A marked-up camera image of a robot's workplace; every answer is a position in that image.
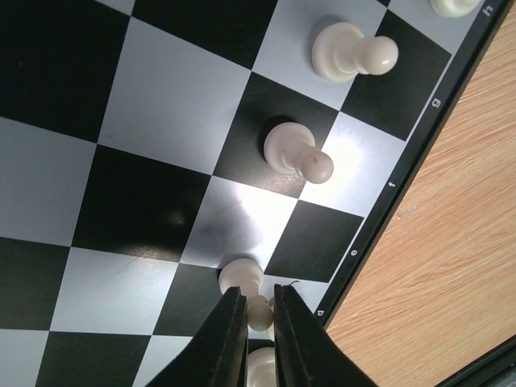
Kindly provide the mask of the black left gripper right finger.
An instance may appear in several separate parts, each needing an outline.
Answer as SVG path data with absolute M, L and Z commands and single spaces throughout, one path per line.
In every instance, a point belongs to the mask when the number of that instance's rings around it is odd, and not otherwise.
M 274 299 L 279 386 L 365 385 L 365 373 L 339 350 L 293 286 L 275 285 Z

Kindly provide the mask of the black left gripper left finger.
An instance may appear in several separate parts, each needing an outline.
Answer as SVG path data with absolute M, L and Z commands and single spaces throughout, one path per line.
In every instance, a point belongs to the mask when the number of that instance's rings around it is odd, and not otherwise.
M 245 386 L 248 359 L 247 299 L 230 287 L 182 352 L 149 386 Z

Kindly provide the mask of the white chess piece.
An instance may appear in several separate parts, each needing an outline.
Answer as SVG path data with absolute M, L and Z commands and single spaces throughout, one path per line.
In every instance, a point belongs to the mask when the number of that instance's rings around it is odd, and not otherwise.
M 259 348 L 248 355 L 247 387 L 277 387 L 273 347 Z

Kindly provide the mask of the white chess rook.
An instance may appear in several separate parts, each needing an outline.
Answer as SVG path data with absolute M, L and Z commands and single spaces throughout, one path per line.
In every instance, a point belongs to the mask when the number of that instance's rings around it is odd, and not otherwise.
M 480 0 L 430 0 L 432 9 L 448 18 L 460 18 L 472 12 Z

